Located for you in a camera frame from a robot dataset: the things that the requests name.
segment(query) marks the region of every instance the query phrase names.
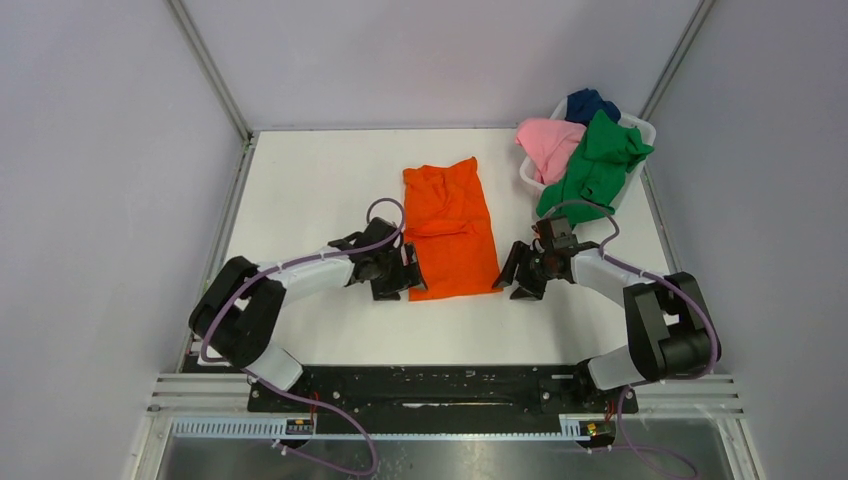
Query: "laundry basket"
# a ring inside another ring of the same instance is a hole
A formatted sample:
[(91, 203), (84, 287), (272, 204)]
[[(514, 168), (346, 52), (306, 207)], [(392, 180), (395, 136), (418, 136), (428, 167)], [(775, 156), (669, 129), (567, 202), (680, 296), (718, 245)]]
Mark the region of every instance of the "laundry basket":
[[(551, 114), (551, 120), (562, 120), (563, 118), (565, 118), (565, 110), (567, 105), (568, 97), (563, 98), (562, 101), (559, 102), (559, 105), (557, 105), (557, 108), (554, 110), (554, 113)], [(633, 115), (622, 112), (621, 120), (618, 121), (618, 124), (622, 127), (638, 128), (639, 132), (642, 134), (642, 143), (644, 143), (645, 145), (654, 144), (654, 139), (656, 139), (657, 137), (657, 130), (650, 123), (638, 119)], [(634, 168), (633, 171), (627, 175), (627, 179), (624, 181), (624, 187), (621, 189), (620, 192), (618, 192), (618, 195), (616, 195), (613, 201), (610, 203), (610, 206), (612, 206), (612, 208), (618, 210), (619, 205), (621, 205), (622, 200), (627, 195), (627, 192), (630, 191), (630, 188), (633, 186), (633, 184), (635, 182), (640, 181), (639, 176), (642, 174), (642, 169), (645, 168), (646, 161), (647, 159), (639, 162), (639, 165), (637, 165), (636, 168)], [(539, 197), (542, 195), (542, 190), (544, 190), (546, 186), (534, 180), (533, 177), (535, 175), (536, 165), (533, 163), (533, 160), (530, 159), (529, 155), (525, 156), (524, 162), (522, 162), (521, 167), (518, 168), (518, 176), (521, 177), (521, 180), (527, 184), (531, 193), (538, 200)]]

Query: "cable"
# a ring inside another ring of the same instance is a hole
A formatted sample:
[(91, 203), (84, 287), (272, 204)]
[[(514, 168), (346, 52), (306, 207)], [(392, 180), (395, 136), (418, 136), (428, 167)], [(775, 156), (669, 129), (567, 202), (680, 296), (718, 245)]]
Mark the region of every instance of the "cable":
[(267, 388), (268, 390), (271, 390), (272, 392), (276, 393), (277, 395), (279, 395), (281, 397), (288, 398), (289, 400), (294, 400), (295, 402), (305, 403), (307, 405), (314, 405), (316, 407), (326, 408), (327, 410), (330, 410), (331, 412), (336, 413), (340, 417), (347, 420), (348, 423), (353, 425), (353, 428), (355, 428), (362, 435), (362, 437), (365, 439), (365, 443), (368, 445), (368, 450), (371, 452), (371, 467), (369, 467), (368, 470), (354, 470), (352, 468), (347, 468), (347, 467), (343, 467), (341, 465), (337, 465), (337, 464), (332, 463), (332, 462), (328, 462), (327, 460), (324, 460), (322, 458), (318, 458), (314, 455), (310, 455), (310, 454), (305, 453), (305, 452), (301, 452), (300, 450), (297, 450), (297, 449), (294, 449), (294, 448), (290, 449), (290, 448), (287, 448), (285, 446), (277, 445), (277, 448), (279, 448), (283, 451), (283, 455), (285, 455), (287, 453), (291, 453), (291, 454), (296, 455), (300, 458), (309, 460), (310, 462), (315, 462), (319, 465), (323, 465), (327, 468), (331, 468), (331, 469), (333, 469), (337, 472), (341, 472), (341, 473), (344, 473), (344, 474), (347, 474), (347, 475), (368, 476), (368, 475), (373, 475), (374, 472), (377, 471), (377, 467), (379, 465), (379, 457), (377, 456), (377, 446), (374, 444), (374, 440), (371, 438), (370, 435), (368, 435), (368, 432), (365, 431), (365, 428), (362, 426), (362, 424), (357, 422), (347, 412), (345, 412), (344, 410), (342, 410), (341, 408), (339, 408), (335, 405), (332, 405), (332, 404), (329, 404), (329, 403), (326, 403), (326, 402), (322, 402), (322, 401), (319, 401), (319, 400), (312, 400), (312, 399), (309, 399), (309, 398), (306, 398), (306, 397), (301, 397), (301, 396), (289, 393), (289, 392), (287, 392), (287, 391), (285, 391), (281, 388), (277, 388), (276, 386), (274, 386), (270, 382), (265, 381), (265, 379), (255, 375), (250, 370), (244, 369), (244, 371), (248, 375), (256, 377), (257, 382), (259, 382), (265, 388)]
[[(609, 242), (611, 242), (613, 239), (618, 237), (618, 235), (621, 233), (621, 228), (619, 228), (618, 222), (616, 222), (615, 219), (612, 218), (612, 215), (605, 208), (601, 207), (600, 205), (597, 205), (595, 203), (592, 203), (592, 202), (589, 202), (589, 201), (586, 201), (586, 200), (577, 200), (577, 199), (565, 200), (565, 201), (560, 202), (560, 203), (554, 205), (553, 207), (551, 207), (551, 209), (548, 210), (542, 218), (544, 219), (544, 218), (550, 217), (560, 207), (563, 207), (565, 205), (586, 205), (586, 206), (592, 207), (595, 210), (601, 212), (604, 215), (604, 217), (606, 217), (607, 220), (610, 221), (610, 223), (612, 224), (612, 227), (615, 231), (610, 236), (608, 236), (603, 241), (601, 241), (600, 245), (598, 246), (598, 252), (600, 253), (602, 259), (604, 259), (605, 261), (615, 265), (616, 267), (619, 267), (619, 268), (626, 270), (630, 273), (639, 275), (640, 277), (644, 277), (644, 278), (647, 278), (649, 280), (653, 280), (653, 281), (659, 283), (660, 285), (669, 289), (671, 292), (673, 292), (675, 295), (677, 295), (678, 298), (683, 300), (686, 303), (686, 305), (688, 305), (692, 310), (694, 310), (695, 314), (698, 315), (698, 317), (701, 318), (701, 321), (704, 324), (704, 330), (706, 330), (706, 333), (707, 333), (707, 338), (709, 338), (709, 340), (710, 340), (710, 358), (709, 358), (709, 361), (707, 361), (707, 365), (704, 367), (704, 369), (702, 371), (700, 371), (700, 372), (698, 372), (694, 375), (691, 375), (691, 376), (681, 377), (679, 379), (694, 380), (694, 379), (701, 378), (704, 375), (712, 372), (713, 368), (715, 368), (716, 362), (718, 361), (718, 339), (716, 338), (715, 327), (713, 326), (712, 321), (709, 319), (706, 312), (704, 312), (704, 310), (701, 308), (701, 306), (698, 305), (697, 302), (692, 300), (692, 298), (689, 297), (689, 295), (686, 295), (686, 293), (684, 293), (682, 290), (677, 288), (674, 284), (672, 284), (671, 282), (669, 282), (668, 280), (666, 280), (662, 276), (651, 273), (651, 272), (644, 271), (644, 270), (642, 270), (642, 269), (640, 269), (636, 266), (630, 265), (629, 263), (625, 262), (624, 260), (615, 258), (612, 255), (609, 255), (608, 253), (606, 253), (605, 248), (606, 248), (607, 244), (609, 244)], [(692, 462), (691, 460), (689, 460), (685, 456), (683, 456), (683, 455), (681, 455), (677, 452), (674, 452), (672, 450), (666, 450), (666, 449), (658, 448), (658, 447), (638, 446), (638, 445), (633, 444), (633, 442), (630, 440), (630, 437), (627, 435), (627, 431), (624, 429), (624, 423), (622, 422), (622, 412), (624, 410), (624, 399), (627, 397), (627, 394), (631, 390), (633, 390), (632, 385), (626, 385), (621, 390), (621, 395), (618, 397), (618, 409), (617, 409), (618, 411), (616, 412), (616, 417), (615, 417), (616, 428), (621, 432), (622, 436), (624, 437), (625, 443), (627, 443), (627, 446), (626, 447), (613, 448), (613, 450), (628, 449), (629, 448), (630, 450), (633, 451), (633, 453), (637, 457), (639, 457), (640, 460), (642, 460), (642, 462), (645, 463), (645, 465), (649, 466), (652, 470), (654, 470), (655, 472), (657, 472), (660, 475), (663, 475), (664, 477), (667, 477), (667, 478), (672, 478), (672, 479), (677, 479), (677, 480), (683, 480), (683, 479), (689, 480), (689, 479), (699, 479), (699, 478), (701, 478), (701, 474), (698, 472), (698, 469), (695, 467), (694, 462)], [(681, 476), (672, 474), (672, 473), (670, 473), (666, 470), (663, 470), (662, 468), (658, 467), (655, 463), (653, 463), (653, 462), (649, 461), (647, 458), (645, 458), (645, 456), (640, 453), (640, 450), (641, 451), (653, 451), (655, 453), (664, 453), (666, 455), (670, 455), (670, 456), (680, 460), (681, 462), (685, 463), (687, 466), (689, 466), (693, 471), (693, 475), (688, 476), (688, 477), (681, 477)]]
[[(202, 358), (204, 362), (208, 362), (208, 363), (224, 363), (224, 362), (226, 362), (226, 359), (210, 358), (207, 355), (206, 350), (209, 348), (209, 341), (212, 339), (212, 336), (215, 334), (215, 330), (218, 328), (218, 325), (221, 324), (221, 321), (224, 319), (224, 316), (226, 315), (226, 313), (230, 310), (230, 308), (233, 307), (233, 305), (235, 305), (236, 300), (238, 300), (239, 297), (241, 297), (241, 295), (248, 288), (250, 288), (254, 283), (258, 282), (259, 280), (261, 280), (261, 279), (263, 279), (263, 278), (265, 278), (269, 275), (273, 275), (273, 274), (275, 274), (279, 271), (285, 270), (287, 268), (291, 268), (295, 265), (300, 265), (302, 263), (312, 262), (312, 261), (315, 261), (315, 260), (322, 260), (324, 258), (344, 257), (344, 256), (348, 256), (348, 255), (355, 255), (357, 253), (368, 252), (370, 250), (375, 250), (377, 248), (380, 248), (380, 247), (388, 244), (389, 242), (394, 241), (395, 238), (397, 238), (401, 234), (401, 231), (403, 230), (403, 227), (406, 223), (406, 212), (403, 209), (403, 205), (401, 205), (400, 202), (398, 202), (397, 200), (395, 200), (393, 198), (380, 198), (380, 199), (375, 200), (368, 207), (368, 211), (365, 213), (365, 222), (366, 223), (371, 222), (371, 212), (374, 211), (374, 207), (376, 207), (380, 203), (384, 203), (384, 202), (392, 203), (396, 207), (398, 207), (398, 209), (400, 210), (400, 224), (398, 225), (397, 229), (394, 232), (392, 232), (391, 235), (384, 238), (383, 240), (380, 240), (379, 242), (377, 242), (373, 245), (368, 245), (366, 247), (360, 247), (360, 248), (354, 248), (352, 250), (340, 250), (340, 251), (337, 251), (337, 252), (330, 252), (330, 253), (324, 253), (324, 254), (313, 254), (313, 255), (307, 255), (305, 257), (295, 258), (294, 260), (289, 260), (288, 262), (285, 262), (285, 263), (283, 263), (279, 266), (274, 266), (274, 267), (262, 270), (259, 273), (257, 273), (256, 275), (245, 280), (245, 282), (235, 291), (235, 293), (233, 293), (233, 295), (230, 297), (230, 299), (227, 300), (227, 302), (224, 304), (224, 306), (221, 308), (221, 310), (218, 311), (217, 315), (215, 315), (215, 318), (212, 320), (212, 323), (209, 325), (209, 328), (206, 330), (206, 334), (203, 336), (203, 341), (200, 344), (200, 358)], [(368, 432), (365, 431), (365, 428), (363, 428), (362, 425), (360, 425), (359, 422), (357, 422), (353, 417), (348, 415), (347, 412), (336, 407), (335, 405), (331, 405), (331, 404), (326, 403), (326, 402), (321, 402), (319, 400), (312, 400), (312, 399), (309, 399), (309, 398), (300, 397), (298, 395), (294, 395), (294, 394), (286, 392), (282, 389), (279, 389), (276, 386), (272, 385), (271, 383), (265, 381), (263, 378), (253, 374), (252, 372), (250, 372), (247, 369), (244, 369), (244, 372), (247, 373), (248, 375), (252, 376), (252, 377), (255, 377), (256, 380), (259, 383), (261, 383), (263, 386), (265, 386), (265, 388), (271, 390), (272, 392), (276, 393), (277, 395), (280, 395), (281, 397), (285, 397), (285, 398), (288, 398), (289, 400), (294, 400), (296, 402), (305, 403), (307, 405), (313, 405), (313, 406), (316, 406), (316, 407), (326, 408), (327, 410), (330, 410), (334, 413), (337, 413), (342, 418), (347, 420), (365, 438), (365, 442), (368, 444), (368, 449), (371, 451), (371, 467), (368, 468), (368, 470), (352, 470), (352, 469), (349, 469), (347, 467), (343, 467), (341, 465), (336, 465), (336, 464), (328, 462), (326, 460), (322, 460), (320, 458), (314, 457), (312, 455), (309, 455), (308, 453), (304, 453), (304, 452), (301, 452), (301, 451), (298, 451), (298, 450), (295, 450), (295, 449), (288, 449), (287, 447), (282, 447), (283, 454), (286, 454), (287, 452), (291, 452), (292, 454), (294, 454), (298, 457), (301, 457), (301, 458), (304, 458), (306, 460), (318, 463), (319, 465), (323, 465), (325, 467), (336, 470), (337, 472), (342, 472), (342, 473), (345, 473), (345, 474), (348, 474), (348, 475), (357, 475), (357, 476), (358, 475), (372, 475), (372, 474), (374, 474), (374, 472), (377, 471), (379, 458), (377, 456), (377, 447), (374, 445), (374, 441), (371, 439), (371, 436), (368, 435)]]

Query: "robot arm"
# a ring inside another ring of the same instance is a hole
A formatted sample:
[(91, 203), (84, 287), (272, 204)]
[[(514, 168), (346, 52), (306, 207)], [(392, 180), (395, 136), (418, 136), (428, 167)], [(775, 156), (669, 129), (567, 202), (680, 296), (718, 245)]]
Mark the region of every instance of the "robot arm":
[[(364, 232), (330, 242), (318, 250), (320, 259), (303, 262), (257, 281), (241, 296), (247, 305), (225, 314), (209, 344), (232, 366), (247, 369), (274, 386), (288, 390), (303, 373), (301, 364), (271, 338), (286, 305), (321, 290), (370, 282), (374, 300), (400, 300), (398, 292), (426, 288), (411, 243), (391, 243), (349, 256), (331, 252), (374, 245), (389, 238), (395, 227), (373, 219)], [(277, 263), (254, 264), (244, 257), (230, 259), (189, 318), (191, 330), (203, 337), (218, 312), (244, 282)]]
[[(596, 290), (624, 308), (627, 345), (578, 365), (576, 376), (584, 399), (624, 385), (699, 371), (708, 363), (709, 337), (683, 299), (657, 282), (607, 262), (596, 243), (578, 242), (564, 216), (542, 219), (534, 229), (538, 248), (515, 242), (494, 286), (511, 285), (514, 279), (518, 288), (511, 299), (541, 300), (548, 281), (564, 279)], [(706, 311), (692, 275), (681, 272), (665, 279)], [(665, 315), (676, 315), (679, 321), (666, 325)]]

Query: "orange cloth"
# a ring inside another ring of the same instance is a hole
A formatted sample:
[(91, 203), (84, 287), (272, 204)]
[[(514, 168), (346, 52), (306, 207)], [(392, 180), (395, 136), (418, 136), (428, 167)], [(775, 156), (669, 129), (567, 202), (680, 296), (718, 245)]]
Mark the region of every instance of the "orange cloth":
[(415, 244), (427, 290), (409, 300), (494, 293), (498, 255), (489, 209), (477, 178), (477, 159), (448, 168), (424, 165), (403, 171), (404, 241)]

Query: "purple cable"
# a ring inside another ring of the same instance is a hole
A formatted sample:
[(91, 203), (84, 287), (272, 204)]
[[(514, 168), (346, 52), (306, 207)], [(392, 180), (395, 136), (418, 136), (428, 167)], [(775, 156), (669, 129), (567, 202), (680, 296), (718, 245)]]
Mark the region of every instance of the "purple cable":
[[(697, 302), (692, 300), (692, 298), (689, 297), (689, 295), (686, 295), (686, 293), (684, 293), (682, 290), (677, 288), (674, 284), (672, 284), (671, 282), (669, 282), (668, 280), (666, 280), (662, 276), (656, 275), (656, 274), (651, 273), (651, 272), (646, 272), (646, 271), (644, 271), (644, 270), (642, 270), (638, 267), (630, 265), (629, 263), (627, 263), (623, 260), (620, 260), (618, 258), (615, 258), (612, 255), (609, 255), (608, 253), (606, 253), (604, 251), (604, 249), (606, 248), (607, 244), (610, 241), (612, 241), (614, 238), (618, 237), (618, 234), (621, 233), (621, 228), (619, 228), (618, 223), (615, 221), (615, 219), (612, 218), (612, 215), (610, 215), (610, 213), (608, 211), (606, 211), (606, 209), (604, 209), (600, 205), (597, 205), (597, 204), (592, 203), (592, 202), (588, 202), (586, 200), (577, 200), (577, 199), (566, 200), (564, 202), (558, 203), (558, 204), (554, 205), (553, 207), (551, 207), (551, 209), (548, 210), (547, 213), (545, 213), (544, 217), (542, 217), (542, 218), (548, 218), (555, 211), (557, 211), (560, 207), (563, 207), (565, 205), (587, 205), (587, 206), (592, 207), (595, 210), (601, 212), (604, 215), (604, 217), (606, 217), (607, 220), (610, 221), (610, 223), (612, 224), (612, 227), (615, 231), (612, 233), (612, 235), (605, 238), (601, 242), (601, 244), (598, 246), (598, 252), (601, 254), (602, 259), (604, 259), (607, 262), (615, 265), (616, 267), (624, 269), (624, 270), (626, 270), (630, 273), (639, 275), (640, 277), (644, 277), (644, 278), (647, 278), (649, 280), (653, 280), (653, 281), (659, 283), (660, 285), (664, 286), (665, 288), (667, 288), (671, 292), (673, 292), (675, 295), (677, 295), (689, 307), (691, 307), (692, 310), (695, 311), (695, 314), (697, 314), (698, 317), (701, 318), (701, 321), (704, 324), (704, 330), (706, 330), (706, 332), (707, 332), (707, 338), (709, 338), (709, 340), (710, 340), (710, 359), (709, 359), (709, 361), (707, 361), (707, 365), (704, 367), (704, 369), (701, 372), (696, 373), (696, 374), (689, 376), (689, 377), (685, 377), (685, 378), (689, 379), (689, 380), (694, 380), (694, 379), (697, 379), (697, 378), (701, 378), (704, 375), (710, 373), (713, 370), (713, 368), (715, 367), (716, 362), (718, 361), (718, 340), (716, 338), (715, 327), (713, 326), (712, 321), (709, 319), (706, 312), (704, 312), (704, 310), (701, 308), (701, 306), (698, 305)], [(630, 392), (631, 390), (632, 390), (631, 385), (625, 386), (622, 389), (621, 395), (618, 398), (618, 410), (617, 410), (618, 413), (616, 414), (615, 423), (616, 423), (616, 427), (621, 432), (622, 436), (624, 436), (624, 440), (627, 443), (627, 447), (621, 447), (621, 448), (622, 449), (629, 448), (647, 466), (651, 467), (651, 469), (653, 469), (654, 471), (656, 471), (660, 475), (663, 475), (667, 478), (673, 478), (673, 479), (677, 479), (677, 480), (684, 480), (684, 479), (688, 480), (688, 479), (699, 479), (699, 478), (701, 478), (701, 474), (698, 472), (698, 469), (695, 467), (694, 462), (692, 462), (691, 460), (689, 460), (688, 458), (684, 457), (683, 455), (681, 455), (677, 452), (674, 452), (672, 450), (666, 450), (666, 449), (663, 449), (663, 448), (658, 448), (658, 447), (643, 447), (643, 446), (633, 445), (633, 442), (630, 441), (630, 437), (627, 435), (627, 431), (624, 429), (624, 424), (621, 420), (621, 418), (622, 418), (621, 412), (622, 412), (623, 407), (624, 407), (624, 399), (627, 397), (627, 393)], [(647, 458), (645, 458), (645, 456), (642, 455), (639, 452), (640, 450), (642, 450), (642, 451), (651, 451), (652, 450), (654, 452), (661, 452), (661, 453), (665, 453), (669, 456), (672, 456), (672, 457), (680, 460), (681, 462), (685, 463), (686, 465), (688, 465), (692, 469), (694, 474), (692, 476), (689, 476), (689, 477), (681, 477), (681, 476), (669, 473), (669, 472), (661, 469), (657, 465), (655, 465), (653, 462), (649, 461)]]
[(362, 435), (362, 437), (365, 438), (365, 443), (368, 444), (368, 450), (371, 451), (371, 467), (368, 468), (368, 470), (354, 470), (352, 468), (347, 468), (347, 467), (343, 467), (341, 465), (336, 465), (335, 463), (328, 462), (328, 461), (326, 461), (322, 458), (318, 458), (314, 455), (310, 455), (308, 453), (301, 452), (300, 450), (295, 449), (295, 448), (287, 448), (285, 446), (277, 445), (277, 448), (282, 450), (284, 455), (286, 453), (292, 453), (292, 454), (294, 454), (294, 455), (296, 455), (300, 458), (304, 458), (306, 460), (309, 460), (310, 462), (315, 462), (319, 465), (323, 465), (327, 468), (331, 468), (331, 469), (333, 469), (337, 472), (342, 472), (342, 473), (345, 473), (347, 475), (368, 476), (368, 475), (373, 475), (374, 472), (377, 471), (377, 465), (378, 465), (378, 462), (379, 462), (379, 458), (377, 456), (377, 446), (374, 444), (374, 440), (371, 439), (371, 436), (368, 435), (368, 432), (365, 431), (365, 428), (359, 422), (357, 422), (353, 417), (348, 415), (347, 412), (345, 412), (344, 410), (342, 410), (341, 408), (339, 408), (335, 405), (331, 405), (329, 403), (322, 402), (322, 401), (319, 401), (319, 400), (312, 400), (311, 398), (306, 398), (306, 397), (294, 395), (294, 394), (291, 394), (291, 393), (289, 393), (289, 392), (287, 392), (283, 389), (277, 388), (274, 385), (272, 385), (272, 384), (266, 382), (265, 380), (263, 380), (262, 378), (260, 378), (258, 375), (255, 375), (250, 370), (245, 369), (244, 372), (247, 373), (248, 375), (256, 378), (256, 380), (259, 383), (261, 383), (262, 385), (264, 385), (265, 388), (271, 390), (272, 392), (276, 393), (277, 395), (279, 395), (281, 397), (288, 398), (289, 400), (294, 400), (295, 402), (305, 403), (307, 405), (315, 405), (316, 407), (326, 408), (327, 410), (330, 410), (334, 413), (337, 413), (339, 416), (341, 416), (342, 418), (347, 420), (351, 425), (353, 425), (353, 428), (355, 428), (357, 431), (359, 431), (359, 433)]
[[(206, 350), (209, 348), (209, 341), (212, 339), (212, 336), (215, 334), (215, 330), (218, 328), (218, 325), (220, 325), (221, 321), (224, 319), (224, 315), (226, 315), (226, 313), (230, 310), (230, 308), (232, 308), (233, 305), (235, 305), (236, 300), (238, 300), (239, 297), (241, 297), (241, 295), (248, 288), (250, 288), (254, 283), (258, 282), (259, 280), (261, 280), (265, 277), (267, 277), (268, 275), (272, 275), (274, 273), (277, 273), (281, 270), (285, 270), (286, 268), (293, 267), (295, 265), (300, 265), (302, 263), (312, 262), (312, 261), (315, 261), (315, 260), (323, 260), (324, 258), (344, 257), (344, 256), (348, 256), (348, 255), (355, 255), (357, 253), (363, 253), (363, 252), (367, 252), (367, 251), (370, 251), (370, 250), (380, 248), (383, 245), (388, 244), (389, 242), (393, 242), (395, 240), (395, 238), (397, 238), (400, 235), (401, 231), (403, 230), (404, 225), (406, 224), (406, 212), (404, 211), (403, 205), (401, 205), (400, 202), (398, 202), (397, 200), (395, 200), (393, 198), (388, 198), (388, 197), (375, 200), (368, 207), (368, 211), (365, 213), (365, 222), (366, 223), (371, 222), (371, 212), (374, 210), (374, 207), (376, 207), (377, 205), (379, 205), (380, 203), (383, 203), (383, 202), (392, 203), (396, 207), (398, 207), (398, 209), (400, 210), (400, 225), (398, 225), (397, 229), (394, 232), (392, 232), (391, 235), (389, 235), (387, 238), (384, 238), (383, 240), (380, 240), (379, 242), (377, 242), (373, 245), (368, 245), (367, 247), (361, 247), (361, 248), (354, 248), (352, 250), (342, 250), (342, 251), (338, 251), (338, 252), (325, 253), (323, 256), (320, 255), (320, 254), (313, 254), (313, 255), (307, 255), (305, 257), (295, 258), (294, 260), (289, 260), (288, 262), (285, 262), (280, 266), (274, 266), (274, 267), (262, 270), (261, 272), (257, 273), (256, 275), (250, 277), (235, 291), (235, 293), (233, 293), (233, 295), (230, 297), (229, 300), (227, 300), (227, 302), (224, 304), (224, 306), (221, 308), (221, 310), (218, 312), (218, 314), (215, 315), (215, 318), (212, 320), (212, 323), (209, 325), (209, 328), (206, 330), (206, 335), (203, 336), (203, 341), (200, 344), (200, 358), (202, 358), (204, 362), (208, 362), (208, 363), (224, 363), (224, 362), (226, 362), (226, 360), (223, 359), (223, 358), (218, 359), (218, 358), (210, 358), (209, 356), (207, 356)], [(306, 460), (310, 460), (312, 462), (318, 463), (319, 465), (323, 465), (325, 467), (331, 468), (333, 470), (336, 470), (338, 472), (342, 472), (342, 473), (345, 473), (345, 474), (348, 474), (348, 475), (372, 475), (374, 472), (377, 471), (377, 465), (379, 463), (379, 458), (377, 457), (377, 447), (376, 447), (376, 445), (374, 445), (374, 440), (371, 439), (371, 436), (368, 435), (368, 432), (365, 431), (365, 428), (363, 428), (362, 425), (359, 424), (359, 422), (357, 422), (353, 417), (348, 415), (344, 410), (336, 407), (335, 405), (331, 405), (329, 403), (321, 402), (321, 401), (318, 401), (318, 400), (312, 400), (310, 398), (300, 397), (298, 395), (291, 394), (289, 392), (286, 392), (285, 390), (279, 389), (279, 388), (275, 387), (274, 385), (266, 382), (264, 379), (258, 377), (257, 375), (254, 375), (252, 372), (250, 372), (247, 369), (245, 369), (244, 372), (247, 373), (248, 375), (252, 376), (252, 377), (255, 377), (259, 383), (261, 383), (262, 385), (265, 386), (265, 388), (271, 390), (272, 392), (276, 393), (277, 395), (288, 398), (290, 400), (294, 400), (296, 402), (305, 403), (307, 405), (315, 405), (317, 407), (326, 408), (327, 410), (330, 410), (332, 412), (339, 414), (342, 418), (344, 418), (345, 420), (350, 422), (350, 424), (353, 425), (353, 427), (357, 431), (359, 431), (360, 434), (362, 434), (362, 436), (365, 438), (365, 442), (368, 444), (368, 449), (371, 451), (371, 467), (368, 470), (352, 470), (352, 469), (349, 469), (347, 467), (343, 467), (341, 465), (336, 465), (334, 463), (330, 463), (326, 460), (322, 460), (320, 458), (309, 455), (308, 453), (303, 453), (303, 452), (300, 452), (300, 451), (295, 450), (295, 449), (285, 449), (285, 447), (284, 447), (284, 450), (283, 450), (284, 452), (291, 452), (294, 455), (297, 455), (298, 457), (304, 458)]]

